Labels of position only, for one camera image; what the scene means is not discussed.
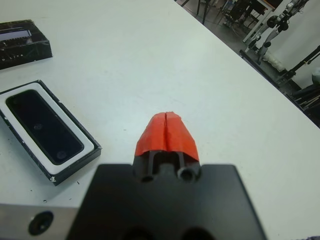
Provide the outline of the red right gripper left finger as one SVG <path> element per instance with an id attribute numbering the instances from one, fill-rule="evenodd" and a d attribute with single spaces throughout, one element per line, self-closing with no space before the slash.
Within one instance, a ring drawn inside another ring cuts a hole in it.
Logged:
<path id="1" fill-rule="evenodd" d="M 154 173 L 155 156 L 167 149 L 165 141 L 166 113 L 155 114 L 137 141 L 134 160 L 134 175 L 143 179 Z"/>

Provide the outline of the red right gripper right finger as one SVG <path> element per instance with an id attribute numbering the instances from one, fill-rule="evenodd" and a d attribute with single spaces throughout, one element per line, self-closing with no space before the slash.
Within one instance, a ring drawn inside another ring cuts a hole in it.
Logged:
<path id="1" fill-rule="evenodd" d="M 182 118 L 174 112 L 165 113 L 165 140 L 167 156 L 177 177 L 183 181 L 196 180 L 201 167 L 196 142 Z"/>

